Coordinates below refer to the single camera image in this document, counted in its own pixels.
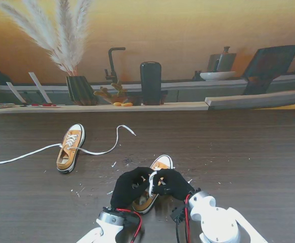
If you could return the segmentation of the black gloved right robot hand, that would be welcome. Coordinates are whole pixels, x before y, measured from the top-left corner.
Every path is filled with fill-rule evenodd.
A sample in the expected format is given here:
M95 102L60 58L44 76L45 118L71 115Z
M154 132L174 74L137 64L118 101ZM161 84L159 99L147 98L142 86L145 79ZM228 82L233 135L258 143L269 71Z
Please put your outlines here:
M154 194L170 195L184 201L195 189L184 179L180 172L173 169L161 169L153 178Z

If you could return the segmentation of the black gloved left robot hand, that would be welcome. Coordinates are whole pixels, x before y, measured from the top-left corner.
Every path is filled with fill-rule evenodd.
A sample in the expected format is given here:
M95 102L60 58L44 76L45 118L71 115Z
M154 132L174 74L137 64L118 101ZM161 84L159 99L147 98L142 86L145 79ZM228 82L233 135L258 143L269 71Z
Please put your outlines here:
M123 173L116 181L110 200L113 209L126 209L139 198L149 186L149 176L154 171L149 167L137 167Z

